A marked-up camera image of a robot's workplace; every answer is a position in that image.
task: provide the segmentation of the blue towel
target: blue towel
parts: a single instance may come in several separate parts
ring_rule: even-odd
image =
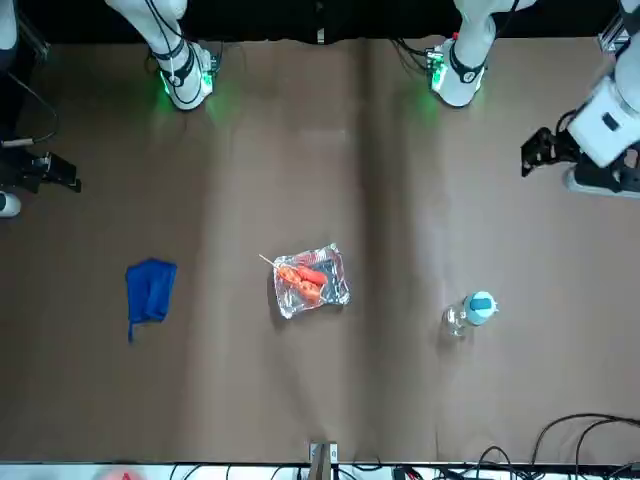
[[[164,320],[177,270],[175,264],[153,258],[127,268],[129,343],[133,342],[134,325]]]

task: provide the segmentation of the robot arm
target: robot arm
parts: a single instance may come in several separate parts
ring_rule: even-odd
[[[0,71],[9,68],[18,45],[18,27],[13,0],[0,0]]]
[[[454,0],[462,16],[456,40],[449,39],[441,47],[443,64],[432,89],[452,107],[468,105],[480,89],[487,55],[499,36],[491,16],[530,7],[536,0]]]
[[[105,0],[149,44],[165,90],[180,110],[196,108],[211,93],[218,59],[184,37],[178,19],[187,0]]]
[[[571,190],[640,198],[640,165],[625,164],[640,149],[640,0],[621,0],[631,36],[614,69],[571,117],[566,129],[541,128],[522,146],[522,176],[559,162],[575,163],[567,172]]]

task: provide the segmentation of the brown table surface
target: brown table surface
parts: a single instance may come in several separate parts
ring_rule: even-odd
[[[32,82],[85,190],[23,193],[0,223],[1,458],[305,461],[329,438],[344,461],[526,461],[555,417],[640,415],[640,203],[568,193],[563,167],[520,178],[521,144],[603,71],[594,40],[499,41],[464,110],[388,42],[278,42],[228,46],[184,114],[145,48],[56,46]],[[28,102],[21,131],[49,122]],[[256,254],[330,242],[351,305],[282,321]],[[177,282],[130,346],[124,272],[148,257]],[[447,344],[443,308],[476,289],[501,313]],[[540,460],[572,461],[583,425]],[[582,459],[637,440],[603,427]]]

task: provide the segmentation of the clear plastic bag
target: clear plastic bag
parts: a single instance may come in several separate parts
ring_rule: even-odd
[[[280,313],[285,318],[305,310],[311,310],[326,304],[346,305],[351,298],[344,277],[342,254],[335,243],[318,250],[308,250],[297,255],[278,257],[273,261],[273,284]],[[278,275],[280,267],[308,267],[316,272],[324,273],[327,283],[322,286],[320,298],[312,301],[301,294],[300,290]]]

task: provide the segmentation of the clear bottle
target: clear bottle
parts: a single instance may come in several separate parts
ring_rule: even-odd
[[[442,321],[452,336],[464,337],[469,328],[484,325],[497,311],[498,304],[489,292],[475,292],[449,305]]]

